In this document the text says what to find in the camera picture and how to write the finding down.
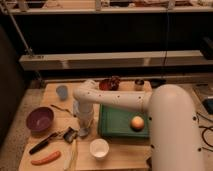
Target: green tray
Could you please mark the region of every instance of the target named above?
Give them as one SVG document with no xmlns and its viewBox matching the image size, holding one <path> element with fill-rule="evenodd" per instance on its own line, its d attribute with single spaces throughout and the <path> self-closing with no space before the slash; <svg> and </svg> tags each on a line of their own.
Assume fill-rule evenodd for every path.
<svg viewBox="0 0 213 171">
<path fill-rule="evenodd" d="M 130 127 L 130 121 L 136 115 L 141 116 L 145 123 L 144 129 L 139 132 Z M 103 137 L 148 138 L 148 116 L 100 105 L 98 133 Z"/>
</svg>

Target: white cup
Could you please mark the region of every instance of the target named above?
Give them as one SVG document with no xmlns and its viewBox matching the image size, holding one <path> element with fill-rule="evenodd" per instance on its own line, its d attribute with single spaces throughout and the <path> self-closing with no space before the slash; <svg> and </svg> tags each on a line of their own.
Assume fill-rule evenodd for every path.
<svg viewBox="0 0 213 171">
<path fill-rule="evenodd" d="M 104 139 L 95 139 L 90 143 L 90 153 L 95 159 L 103 160 L 109 152 L 109 145 Z"/>
</svg>

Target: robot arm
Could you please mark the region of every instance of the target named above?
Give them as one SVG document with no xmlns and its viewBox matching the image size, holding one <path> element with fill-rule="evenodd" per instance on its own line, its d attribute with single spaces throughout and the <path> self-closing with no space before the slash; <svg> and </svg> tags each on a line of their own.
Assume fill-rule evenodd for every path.
<svg viewBox="0 0 213 171">
<path fill-rule="evenodd" d="M 87 80 L 74 90 L 79 120 L 93 118 L 93 103 L 136 112 L 148 111 L 153 171 L 204 171 L 200 132 L 193 101 L 176 85 L 154 93 L 100 91 Z"/>
</svg>

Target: knife handle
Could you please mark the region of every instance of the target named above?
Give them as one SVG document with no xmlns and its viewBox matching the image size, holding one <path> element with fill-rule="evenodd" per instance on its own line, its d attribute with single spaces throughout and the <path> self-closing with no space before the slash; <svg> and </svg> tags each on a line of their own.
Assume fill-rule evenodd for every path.
<svg viewBox="0 0 213 171">
<path fill-rule="evenodd" d="M 34 154 L 35 152 L 41 150 L 42 148 L 46 147 L 49 144 L 49 139 L 45 139 L 43 141 L 41 141 L 40 143 L 38 143 L 35 147 L 33 147 L 29 153 L 30 154 Z"/>
</svg>

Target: floor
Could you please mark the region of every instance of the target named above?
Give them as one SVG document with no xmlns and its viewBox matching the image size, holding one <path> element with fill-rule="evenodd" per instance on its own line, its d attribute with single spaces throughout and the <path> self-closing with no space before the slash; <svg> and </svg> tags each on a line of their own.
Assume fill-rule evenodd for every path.
<svg viewBox="0 0 213 171">
<path fill-rule="evenodd" d="M 28 89 L 26 91 L 0 149 L 0 171 L 18 170 L 22 153 L 30 134 L 30 131 L 25 126 L 25 120 L 27 115 L 40 105 L 43 92 L 44 89 Z"/>
</svg>

